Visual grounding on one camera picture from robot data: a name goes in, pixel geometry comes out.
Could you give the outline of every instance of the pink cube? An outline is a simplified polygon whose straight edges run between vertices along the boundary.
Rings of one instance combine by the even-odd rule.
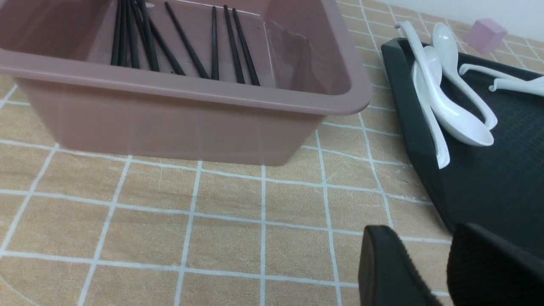
[[[503,41],[508,31],[491,19],[476,20],[465,42],[480,53],[489,53],[495,50]]]

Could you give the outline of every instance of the black tray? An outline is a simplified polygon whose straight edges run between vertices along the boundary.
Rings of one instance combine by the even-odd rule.
[[[435,148],[410,71],[414,56],[404,38],[381,46],[406,151],[433,204],[451,232],[473,222],[544,259],[544,98],[507,90],[490,92],[494,78],[475,71],[463,79],[498,119],[493,146],[465,145],[443,130],[450,164],[438,169]],[[540,75],[459,54],[461,64],[481,65],[530,80]],[[478,118],[474,104],[447,79],[442,90]]]

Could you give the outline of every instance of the white grid line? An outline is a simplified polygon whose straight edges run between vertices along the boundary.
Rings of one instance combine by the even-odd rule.
[[[60,261],[60,262],[69,262],[74,264],[87,264],[87,265],[91,265],[94,262],[92,258],[75,258],[75,257],[67,257],[67,256],[46,255],[46,254],[39,254],[39,253],[27,253],[27,252],[15,252],[15,251],[6,251],[5,256],[16,257],[16,258],[40,259],[40,260],[48,260],[48,261]],[[131,268],[131,269],[150,269],[150,270],[173,271],[173,272],[177,272],[181,268],[180,266],[163,266],[163,265],[154,265],[154,264],[141,264],[137,262],[110,261],[110,260],[99,260],[97,264],[99,266],[123,267],[123,268]],[[204,274],[204,275],[212,275],[212,276],[232,276],[232,277],[261,279],[260,274],[242,273],[242,272],[233,272],[233,271],[206,270],[206,269],[198,269],[198,268],[185,268],[184,271],[187,273]],[[276,275],[266,275],[264,278],[265,280],[291,281],[294,283],[303,283],[303,284],[340,286],[340,287],[348,287],[348,288],[358,287],[358,284],[356,283],[346,283],[346,282],[335,283],[334,281],[311,279],[311,278],[298,278],[298,277],[276,276]],[[432,293],[437,296],[449,296],[447,292],[442,292],[442,291],[433,291]]]
[[[196,201],[199,194],[200,175],[202,173],[202,161],[199,161],[196,170],[195,182],[193,187],[193,198],[191,199],[191,210],[189,211],[189,220],[187,221],[187,230],[185,231],[185,240],[183,241],[183,252],[181,253],[180,269],[176,285],[176,297],[174,298],[174,306],[181,304],[181,292],[183,290],[183,278],[187,266],[187,256],[189,254],[189,244],[191,240],[191,231],[193,229],[193,220],[195,217]]]
[[[9,144],[17,143],[17,142],[12,142],[10,140],[8,140],[6,142],[9,143]],[[38,148],[39,147],[39,148],[42,148],[42,149],[50,149],[50,147],[47,147],[47,146],[36,146],[36,145],[29,145],[29,144],[23,144],[23,145],[31,147],[31,148]],[[101,154],[93,154],[93,153],[86,153],[86,152],[73,152],[73,151],[62,150],[62,149],[59,149],[58,152],[65,152],[67,154],[74,154],[74,155],[81,155],[81,156],[107,158],[107,159],[116,160],[116,161],[127,161],[126,158],[115,157],[115,156],[110,156],[110,155],[101,155]],[[390,163],[387,163],[387,162],[381,162],[381,161],[378,162],[378,161],[375,161],[375,160],[372,160],[372,159],[369,159],[368,161],[369,162],[372,161],[373,163],[390,164]],[[131,160],[131,163],[145,164],[145,165],[162,167],[162,168],[172,168],[172,169],[181,169],[181,170],[188,170],[188,171],[197,171],[197,169],[193,168],[193,167],[178,166],[178,165],[173,165],[173,164],[154,163],[154,162],[141,161],[141,160]],[[203,173],[210,173],[210,174],[216,174],[216,175],[221,175],[221,176],[230,176],[230,177],[241,178],[241,179],[249,179],[249,180],[261,180],[262,179],[260,176],[251,176],[251,175],[227,173],[227,172],[221,172],[221,171],[216,171],[216,170],[202,169],[201,171]],[[290,181],[290,180],[279,180],[279,179],[271,179],[271,178],[266,178],[266,181],[267,182],[273,182],[273,183],[302,185],[302,186],[308,186],[308,187],[321,187],[322,186],[319,183],[310,183],[310,182],[303,182],[303,181]],[[396,194],[381,192],[378,189],[355,187],[355,186],[344,186],[344,185],[332,185],[332,184],[328,184],[328,183],[326,184],[326,186],[327,186],[327,188],[336,188],[336,189],[351,190],[351,191],[365,191],[365,192],[371,192],[371,193],[379,193],[379,194],[383,194],[383,195],[385,195],[387,197],[397,198],[397,199],[401,199],[401,200],[416,203],[416,204],[425,204],[425,205],[432,204],[431,202],[426,201],[426,200],[419,200],[419,199],[415,199],[415,198],[404,197],[402,195],[396,195]]]
[[[5,101],[5,104],[20,105],[20,106],[30,106],[28,102],[17,102],[17,101]]]
[[[11,98],[11,96],[13,95],[13,93],[17,90],[17,85],[13,85],[13,87],[11,87],[11,89],[9,90],[9,92],[5,95],[4,99],[2,99],[2,101],[0,101],[0,109],[2,109],[2,107],[6,104],[6,103],[9,103],[8,99]]]
[[[322,187],[322,186],[323,186],[323,184],[319,184],[319,185],[316,185],[315,187]],[[326,184],[325,186],[327,188],[332,187],[332,185],[328,185],[328,184]],[[28,192],[18,191],[18,190],[0,189],[0,194],[27,195]],[[136,211],[142,211],[142,212],[164,213],[164,214],[169,214],[169,215],[186,215],[186,216],[191,214],[190,211],[187,211],[187,210],[161,209],[161,208],[155,208],[155,207],[138,206],[138,205],[130,205],[130,204],[122,204],[122,203],[112,204],[111,202],[107,202],[107,201],[93,200],[93,199],[87,199],[87,198],[79,198],[79,197],[73,197],[73,196],[68,196],[68,195],[59,194],[59,193],[34,192],[33,196],[34,197],[53,198],[53,199],[64,199],[64,200],[73,201],[73,202],[93,204],[93,205],[101,205],[101,206],[107,206],[107,207],[115,207],[115,208],[121,208],[121,209],[126,209],[126,210],[136,210]],[[388,195],[388,197],[401,199],[401,200],[406,200],[405,197],[401,197],[401,196]],[[416,204],[416,205],[431,205],[430,203],[427,203],[427,202],[424,202],[424,201],[413,201],[411,203]],[[261,224],[262,223],[262,220],[259,220],[259,219],[249,219],[249,218],[231,217],[231,216],[224,216],[224,215],[214,215],[212,213],[194,212],[193,215],[195,217],[220,219],[220,220],[225,220],[225,221],[245,222],[245,223],[254,223],[254,224]],[[323,227],[314,227],[314,226],[310,226],[310,225],[292,224],[292,223],[276,222],[276,221],[264,221],[264,223],[265,223],[265,225],[275,225],[275,226],[289,227],[289,228],[296,228],[296,229],[318,230],[318,231],[328,231],[329,230],[328,228],[323,228]],[[337,232],[339,234],[356,235],[356,236],[361,236],[363,234],[362,231],[346,230],[346,229],[332,229],[332,231]],[[403,236],[403,240],[407,240],[407,241],[425,241],[425,242],[431,242],[431,243],[451,243],[450,240],[441,240],[441,239],[437,240],[437,239],[434,239],[434,238],[408,237],[408,236]]]
[[[53,148],[51,148],[51,151],[47,158],[45,159],[44,165],[41,167],[40,172],[32,182],[30,189],[28,193],[26,194],[23,203],[21,204],[21,207],[17,211],[17,214],[13,218],[13,221],[11,222],[11,226],[9,227],[8,233],[6,234],[4,241],[2,242],[2,246],[0,247],[0,258],[2,258],[6,248],[8,247],[9,242],[11,241],[11,238],[13,237],[13,234],[15,232],[15,229],[17,228],[17,225],[19,224],[19,220],[21,220],[21,216],[24,213],[24,210],[27,208],[28,202],[30,201],[30,198],[33,196],[34,191],[36,190],[36,187],[38,186],[38,183],[40,182],[41,178],[44,176],[45,171],[49,167],[49,164],[51,163],[51,160],[53,159],[53,156],[55,155],[55,152],[57,152],[59,148],[59,144],[55,144]]]
[[[115,204],[117,204],[117,201],[119,200],[119,194],[121,193],[121,190],[123,188],[123,184],[125,183],[125,179],[127,177],[128,169],[131,166],[131,160],[132,155],[129,155],[127,158],[127,161],[125,162],[125,167],[123,168],[123,172],[121,173],[121,177],[119,178],[119,183],[117,184],[117,189],[115,190],[115,193],[113,195],[112,201],[109,203],[110,208],[108,211],[108,216],[106,217],[106,221],[104,221],[104,225],[102,227],[102,232],[100,233],[100,239],[98,240],[98,244],[96,246],[95,254],[92,259],[91,266],[89,268],[89,273],[87,274],[87,277],[85,279],[85,283],[83,284],[83,288],[81,289],[81,293],[79,294],[79,300],[78,300],[78,306],[83,306],[85,304],[85,299],[87,297],[87,293],[89,291],[89,287],[92,282],[92,277],[95,274],[96,266],[98,264],[98,261],[100,260],[100,254],[102,253],[102,248],[104,247],[104,241],[106,240],[106,236],[108,234],[109,226],[112,222],[113,214],[115,212]]]
[[[331,221],[331,211],[329,209],[329,191],[327,190],[327,174],[325,171],[325,160],[323,159],[323,151],[321,151],[321,142],[319,140],[319,131],[316,130],[316,142],[319,154],[319,166],[321,167],[321,180],[323,185],[323,202],[325,205],[325,217],[327,222],[327,229],[329,232],[329,249],[331,252],[331,262],[332,262],[332,273],[335,280],[335,283],[340,281],[340,276],[338,274],[338,263],[336,262],[336,250],[334,235],[332,233],[332,221]],[[336,286],[336,299],[338,306],[342,306],[342,293],[340,291],[340,286]]]
[[[266,304],[266,242],[267,242],[267,168],[261,166],[261,300],[260,306]]]
[[[372,29],[370,28],[370,24],[368,23],[366,13],[364,12],[363,1],[359,0],[359,4],[361,5],[361,12],[363,13],[363,17],[364,17],[364,19],[365,19],[365,21],[367,23],[368,31],[370,32],[370,36],[372,37],[372,42],[374,43],[374,47],[376,47],[376,50],[378,50],[378,45],[376,44],[376,40],[374,39],[374,35],[372,34]],[[359,113],[358,115],[359,115],[359,121],[361,122],[361,127],[363,128],[363,135],[364,135],[364,139],[365,139],[365,142],[366,142],[366,145],[367,145],[368,157],[371,160],[370,161],[370,168],[372,170],[372,174],[374,176],[374,179],[376,180],[376,184],[378,184],[378,189],[379,189],[379,191],[381,193],[381,196],[384,199],[384,207],[385,207],[385,213],[386,213],[386,216],[387,216],[387,224],[389,225],[390,228],[393,229],[394,228],[393,227],[393,218],[391,217],[391,211],[389,209],[389,201],[387,200],[387,196],[385,195],[385,191],[381,186],[380,179],[378,178],[378,175],[376,173],[376,167],[374,166],[374,162],[372,161],[372,149],[370,147],[370,139],[368,138],[366,128],[364,127],[363,116],[361,115],[361,113]]]

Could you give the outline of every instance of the plastic tray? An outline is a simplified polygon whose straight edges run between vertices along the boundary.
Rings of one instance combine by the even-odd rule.
[[[434,143],[419,106],[410,70],[414,56],[406,39],[382,45],[385,68],[397,105],[406,151],[448,230],[474,222],[544,258],[544,98],[488,90],[493,78],[469,71],[463,79],[498,118],[493,146],[464,145],[444,131],[450,164],[438,169]],[[529,80],[540,75],[459,54],[459,65],[482,65]],[[470,100],[445,78],[453,101],[482,118]]]
[[[221,81],[197,77],[164,1],[147,3],[187,76],[171,74],[158,46],[163,73],[149,71],[141,41],[144,69],[109,65],[114,0],[0,0],[0,73],[15,78],[63,147],[279,166],[326,116],[369,103],[368,75],[334,1],[169,1],[208,73],[218,7]],[[238,10],[260,87],[234,82],[224,4]]]

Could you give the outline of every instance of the spoon handle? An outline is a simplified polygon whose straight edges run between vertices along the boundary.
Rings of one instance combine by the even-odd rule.
[[[488,130],[492,130],[497,125],[497,116],[493,113],[493,111],[489,108],[489,106],[482,100],[482,98],[463,80],[455,71],[448,71],[445,70],[444,74],[446,74],[446,77],[454,83],[461,91],[468,96],[469,99],[471,99],[472,103],[476,105],[478,110],[484,115],[485,119],[485,126]]]
[[[490,76],[493,76],[493,77],[496,77],[496,78],[517,79],[517,80],[521,81],[521,79],[519,79],[517,77],[507,75],[507,74],[502,73],[500,71],[497,71],[497,70],[494,70],[494,69],[491,69],[491,68],[487,68],[487,67],[484,67],[484,66],[472,65],[472,64],[462,64],[461,67],[459,68],[459,75],[460,76],[464,75],[465,73],[467,73],[468,70],[475,70],[477,72],[481,72],[483,74],[487,74],[487,75],[490,75]]]
[[[520,93],[533,94],[544,97],[544,86],[539,86],[534,83],[531,84],[530,82],[525,81],[498,78],[495,79],[492,86],[489,86],[490,91],[495,91],[497,89],[518,91]]]
[[[436,117],[432,112],[427,88],[425,88],[424,83],[418,82],[418,75],[420,74],[421,68],[417,62],[415,62],[412,67],[413,86],[416,89],[419,105],[423,111],[423,117],[425,117],[425,121],[427,122],[427,127],[429,128],[432,141],[435,143],[435,154],[438,168],[443,169],[450,162],[448,145],[446,144],[446,140],[444,139],[444,134],[440,129],[440,125],[438,125],[438,121],[436,121]]]
[[[438,93],[438,88],[440,85],[436,83],[432,77],[431,68],[429,67],[429,63],[427,63],[425,51],[423,50],[423,45],[417,36],[416,30],[413,28],[410,21],[397,22],[395,24],[395,29],[401,29],[404,32],[404,35],[410,44],[410,48],[412,49],[413,55],[416,57],[416,61],[421,68],[423,77],[427,83],[429,94],[432,95],[434,101],[438,101],[440,99],[440,94]]]

